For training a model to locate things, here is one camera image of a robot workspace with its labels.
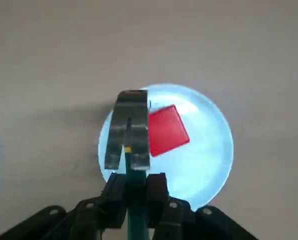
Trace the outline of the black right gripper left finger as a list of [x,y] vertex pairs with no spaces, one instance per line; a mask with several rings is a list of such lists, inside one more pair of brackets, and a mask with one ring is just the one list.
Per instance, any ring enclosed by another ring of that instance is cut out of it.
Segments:
[[100,240],[105,229],[122,227],[127,207],[126,176],[110,175],[100,196],[66,211],[51,205],[0,234],[0,240]]

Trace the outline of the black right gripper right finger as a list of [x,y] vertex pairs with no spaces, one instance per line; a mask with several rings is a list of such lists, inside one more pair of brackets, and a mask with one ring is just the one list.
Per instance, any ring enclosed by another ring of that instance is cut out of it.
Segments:
[[164,173],[146,180],[148,227],[154,240],[256,240],[257,238],[217,207],[193,211],[189,202],[169,195]]

